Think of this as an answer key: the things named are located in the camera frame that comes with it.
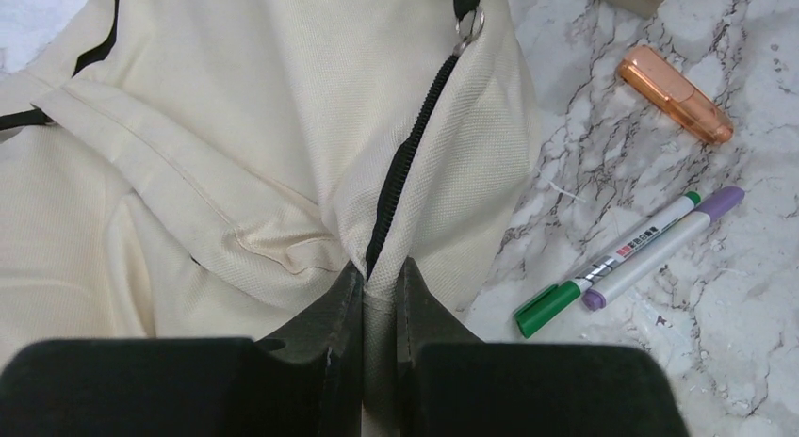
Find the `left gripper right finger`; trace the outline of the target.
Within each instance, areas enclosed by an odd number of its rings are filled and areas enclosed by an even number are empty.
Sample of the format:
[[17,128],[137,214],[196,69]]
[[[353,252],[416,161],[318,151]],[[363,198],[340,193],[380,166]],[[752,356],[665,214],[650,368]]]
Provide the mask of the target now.
[[404,436],[685,436],[652,357],[607,345],[487,343],[431,293],[412,259],[396,285]]

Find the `cream canvas backpack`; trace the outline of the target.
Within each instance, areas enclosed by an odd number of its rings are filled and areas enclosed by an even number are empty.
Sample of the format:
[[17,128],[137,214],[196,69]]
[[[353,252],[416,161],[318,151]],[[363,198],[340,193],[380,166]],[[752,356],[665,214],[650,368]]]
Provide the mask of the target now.
[[540,148],[509,0],[89,0],[1,82],[1,358],[52,337],[265,336],[347,263],[368,436],[398,430],[395,281],[476,296]]

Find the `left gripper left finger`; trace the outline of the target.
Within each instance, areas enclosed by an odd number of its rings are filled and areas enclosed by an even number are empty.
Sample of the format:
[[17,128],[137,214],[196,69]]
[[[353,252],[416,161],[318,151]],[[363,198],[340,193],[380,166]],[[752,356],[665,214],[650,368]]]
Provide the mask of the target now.
[[58,339],[1,375],[5,436],[357,436],[364,279],[259,340]]

